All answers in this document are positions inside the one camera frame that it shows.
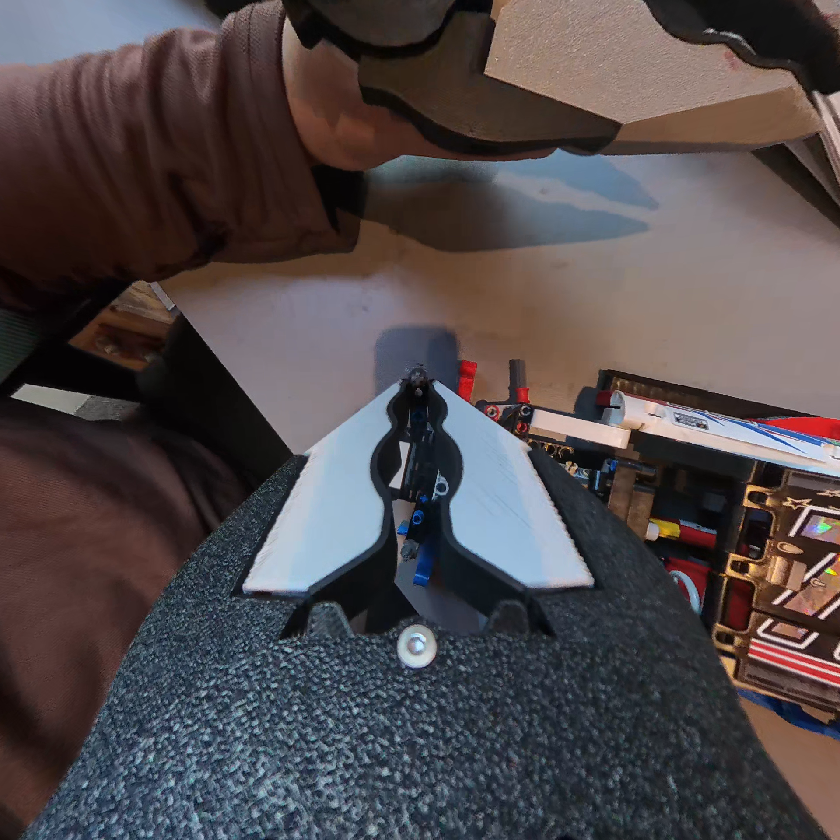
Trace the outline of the person's brown shirt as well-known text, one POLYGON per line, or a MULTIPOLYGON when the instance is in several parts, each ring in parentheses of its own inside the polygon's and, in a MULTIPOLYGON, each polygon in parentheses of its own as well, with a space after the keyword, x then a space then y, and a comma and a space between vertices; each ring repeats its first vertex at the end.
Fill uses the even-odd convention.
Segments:
POLYGON ((2 838, 43 810, 153 603, 249 492, 189 437, 2 399, 2 838))

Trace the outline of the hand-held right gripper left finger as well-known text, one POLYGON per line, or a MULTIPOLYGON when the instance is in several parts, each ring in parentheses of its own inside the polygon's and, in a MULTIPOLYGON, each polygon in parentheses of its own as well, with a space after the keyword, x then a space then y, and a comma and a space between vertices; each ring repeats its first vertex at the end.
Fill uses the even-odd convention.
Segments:
POLYGON ((403 384, 398 381, 310 447, 255 553, 241 590, 300 612, 335 602, 353 619, 393 583, 391 482, 401 477, 403 384))

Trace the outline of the toy brick race car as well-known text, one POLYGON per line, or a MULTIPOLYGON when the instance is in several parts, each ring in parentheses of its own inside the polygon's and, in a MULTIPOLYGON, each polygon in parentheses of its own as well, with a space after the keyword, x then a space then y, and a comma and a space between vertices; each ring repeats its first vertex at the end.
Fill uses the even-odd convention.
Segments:
POLYGON ((475 408, 552 458, 622 522, 574 492, 571 535, 596 560, 599 624, 677 649, 685 599, 738 692, 838 740, 838 421, 730 416, 719 395, 604 372, 588 416, 510 392, 475 408))

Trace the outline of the person's black pants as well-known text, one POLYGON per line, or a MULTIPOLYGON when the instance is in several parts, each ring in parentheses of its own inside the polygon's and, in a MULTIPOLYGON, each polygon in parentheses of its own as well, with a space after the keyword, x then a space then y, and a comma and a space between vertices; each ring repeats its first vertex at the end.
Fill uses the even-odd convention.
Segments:
POLYGON ((291 457, 289 447, 182 315, 163 350, 136 376, 160 425, 210 449, 258 488, 291 457))

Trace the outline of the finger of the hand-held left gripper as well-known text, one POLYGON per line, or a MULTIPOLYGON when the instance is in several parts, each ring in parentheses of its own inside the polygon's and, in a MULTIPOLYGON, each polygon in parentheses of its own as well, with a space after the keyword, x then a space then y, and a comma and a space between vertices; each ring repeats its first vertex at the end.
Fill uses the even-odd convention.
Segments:
POLYGON ((289 1, 302 44, 358 65, 365 103, 407 119, 449 152, 480 158, 569 148, 598 154, 620 122, 487 77, 492 2, 289 1))
POLYGON ((723 36, 672 35, 645 2, 504 3, 486 76, 618 123, 604 154, 743 151, 838 138, 831 109, 788 69, 723 36))

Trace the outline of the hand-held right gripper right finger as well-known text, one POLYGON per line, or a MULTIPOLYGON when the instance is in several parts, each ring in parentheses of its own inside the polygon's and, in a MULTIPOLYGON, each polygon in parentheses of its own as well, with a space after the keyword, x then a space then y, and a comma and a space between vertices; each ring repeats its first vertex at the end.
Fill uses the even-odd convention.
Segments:
POLYGON ((437 381, 429 417, 436 468, 448 483, 438 559, 445 586, 486 616, 500 602, 591 589, 594 576, 530 448, 437 381))

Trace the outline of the person's left hand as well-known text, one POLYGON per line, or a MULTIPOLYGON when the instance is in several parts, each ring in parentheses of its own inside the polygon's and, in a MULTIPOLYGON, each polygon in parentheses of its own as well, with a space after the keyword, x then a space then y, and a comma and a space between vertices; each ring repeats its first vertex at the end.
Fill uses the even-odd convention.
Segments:
POLYGON ((406 119, 363 100, 357 65, 333 45, 308 49, 285 23, 281 68, 292 121, 315 163, 363 172, 399 157, 436 156, 406 119))

